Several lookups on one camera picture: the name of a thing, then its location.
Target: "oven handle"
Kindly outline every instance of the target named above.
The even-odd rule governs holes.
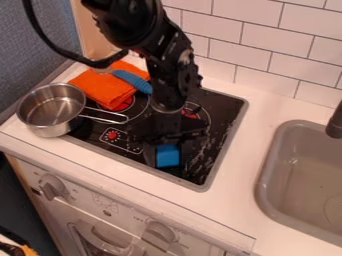
[[[96,249],[109,253],[113,256],[143,256],[144,251],[137,246],[130,245],[127,248],[120,248],[118,246],[107,243],[97,237],[93,232],[93,226],[84,222],[78,221],[74,226],[79,236],[94,246]]]

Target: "white countertop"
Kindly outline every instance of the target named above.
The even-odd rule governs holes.
[[[74,64],[56,81],[67,82],[83,70],[84,66]],[[110,182],[102,184],[99,178],[100,187],[170,217],[177,216],[182,211],[181,207],[189,209],[256,238],[253,251],[262,256],[341,255],[342,248],[268,218],[258,208],[253,193],[277,127],[294,119],[326,124],[333,110],[208,77],[205,77],[203,86],[244,98],[250,104],[211,188],[204,193],[186,189],[63,139],[38,138],[15,116],[0,127],[0,149],[12,154],[15,152],[18,157],[44,162],[46,165],[60,165],[59,168],[64,172],[79,175],[84,180],[96,180],[95,173],[89,171],[96,170],[104,175],[101,177],[102,181],[110,178]],[[37,154],[39,148],[44,149],[44,152]],[[57,160],[49,153],[64,160]],[[78,164],[83,169],[79,167],[77,174],[72,174],[73,164]],[[166,209],[160,199],[178,207],[169,203]],[[153,200],[159,200],[160,204],[151,203]]]

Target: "sink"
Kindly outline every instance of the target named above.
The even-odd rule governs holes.
[[[255,189],[274,221],[342,247],[342,140],[307,121],[281,125]]]

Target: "faucet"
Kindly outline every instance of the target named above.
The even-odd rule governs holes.
[[[337,106],[334,114],[330,118],[325,132],[331,138],[342,139],[342,101]]]

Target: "silver pan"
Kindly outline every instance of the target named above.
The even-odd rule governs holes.
[[[58,137],[75,129],[82,118],[89,118],[111,124],[125,124],[128,116],[86,107],[87,98],[77,87],[56,83],[49,84],[31,91],[20,102],[17,109],[18,118],[29,129],[41,137]],[[118,119],[102,119],[82,114],[87,108],[104,112]]]

